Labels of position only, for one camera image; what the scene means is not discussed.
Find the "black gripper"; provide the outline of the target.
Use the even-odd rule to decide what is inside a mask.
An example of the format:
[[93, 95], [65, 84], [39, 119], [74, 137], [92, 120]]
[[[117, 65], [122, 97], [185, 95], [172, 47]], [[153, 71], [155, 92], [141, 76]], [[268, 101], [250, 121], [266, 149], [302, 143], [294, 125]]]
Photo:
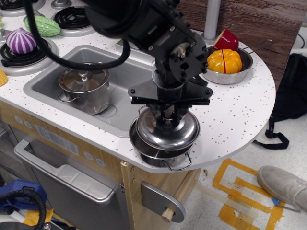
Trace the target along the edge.
[[168, 108], [166, 104], [174, 105], [176, 120], [182, 120], [189, 111], [190, 105], [208, 105], [213, 90], [207, 87], [204, 80], [190, 79], [177, 88], [162, 88], [154, 83], [152, 79], [132, 86], [128, 89], [132, 104], [146, 104], [149, 109], [145, 116], [145, 124], [151, 125], [157, 122], [165, 123], [164, 111]]

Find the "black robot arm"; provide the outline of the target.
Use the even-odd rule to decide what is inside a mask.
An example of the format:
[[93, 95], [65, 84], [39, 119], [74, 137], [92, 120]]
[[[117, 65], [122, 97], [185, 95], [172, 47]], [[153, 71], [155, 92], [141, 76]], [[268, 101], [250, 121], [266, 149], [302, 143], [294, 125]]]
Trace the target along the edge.
[[197, 83], [207, 70], [208, 49], [190, 29], [177, 0], [87, 0], [92, 27], [109, 38], [132, 43], [155, 58], [153, 78], [129, 89], [133, 104], [147, 105], [161, 120], [167, 109], [181, 120], [192, 105], [208, 105], [212, 90]]

